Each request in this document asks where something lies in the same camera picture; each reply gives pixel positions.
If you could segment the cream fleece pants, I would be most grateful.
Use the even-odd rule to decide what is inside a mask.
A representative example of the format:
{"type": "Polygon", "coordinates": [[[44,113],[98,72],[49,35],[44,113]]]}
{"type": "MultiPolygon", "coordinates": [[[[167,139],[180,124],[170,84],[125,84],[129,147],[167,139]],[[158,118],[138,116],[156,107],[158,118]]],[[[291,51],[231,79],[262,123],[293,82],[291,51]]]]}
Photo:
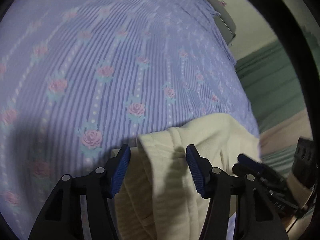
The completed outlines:
{"type": "Polygon", "coordinates": [[[227,173],[239,154],[259,159],[259,139],[223,113],[138,136],[115,196],[122,239],[199,238],[209,200],[197,193],[186,162],[185,150],[190,144],[227,173]]]}

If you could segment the black device green light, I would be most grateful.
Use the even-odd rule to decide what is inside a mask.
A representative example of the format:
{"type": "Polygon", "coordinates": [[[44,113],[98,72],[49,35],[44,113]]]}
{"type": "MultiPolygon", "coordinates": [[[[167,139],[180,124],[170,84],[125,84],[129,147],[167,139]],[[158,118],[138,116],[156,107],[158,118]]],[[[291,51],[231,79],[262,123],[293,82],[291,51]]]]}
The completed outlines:
{"type": "Polygon", "coordinates": [[[292,173],[307,189],[311,189],[315,185],[317,164],[315,159],[315,144],[312,140],[304,137],[298,139],[292,173]]]}

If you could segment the green curtain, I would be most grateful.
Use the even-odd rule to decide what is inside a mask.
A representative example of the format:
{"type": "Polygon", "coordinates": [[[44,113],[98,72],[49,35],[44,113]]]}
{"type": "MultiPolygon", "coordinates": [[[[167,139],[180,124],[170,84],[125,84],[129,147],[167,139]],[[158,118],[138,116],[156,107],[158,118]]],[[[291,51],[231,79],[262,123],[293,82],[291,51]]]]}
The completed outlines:
{"type": "Polygon", "coordinates": [[[263,133],[305,108],[295,70],[275,41],[237,61],[236,73],[263,133]]]}

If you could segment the grey upholstered headboard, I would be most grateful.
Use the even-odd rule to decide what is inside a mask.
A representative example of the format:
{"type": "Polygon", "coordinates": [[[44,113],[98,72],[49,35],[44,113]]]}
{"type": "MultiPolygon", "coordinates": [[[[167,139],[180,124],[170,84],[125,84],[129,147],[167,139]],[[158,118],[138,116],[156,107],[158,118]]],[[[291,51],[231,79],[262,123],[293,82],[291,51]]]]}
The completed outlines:
{"type": "Polygon", "coordinates": [[[230,45],[231,42],[236,37],[236,25],[231,18],[230,14],[227,12],[227,10],[224,8],[224,6],[221,4],[218,0],[207,0],[208,3],[211,4],[211,6],[217,11],[217,15],[214,16],[214,21],[223,36],[225,42],[227,45],[230,45]]]}

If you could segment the purple floral striped duvet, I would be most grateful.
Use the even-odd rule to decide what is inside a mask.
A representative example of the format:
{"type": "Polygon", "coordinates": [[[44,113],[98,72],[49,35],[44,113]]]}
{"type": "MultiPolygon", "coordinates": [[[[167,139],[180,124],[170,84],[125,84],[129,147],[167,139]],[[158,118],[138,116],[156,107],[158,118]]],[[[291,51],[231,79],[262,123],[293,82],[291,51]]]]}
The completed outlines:
{"type": "Polygon", "coordinates": [[[1,20],[1,213],[27,239],[64,173],[226,113],[259,129],[207,0],[14,0],[1,20]]]}

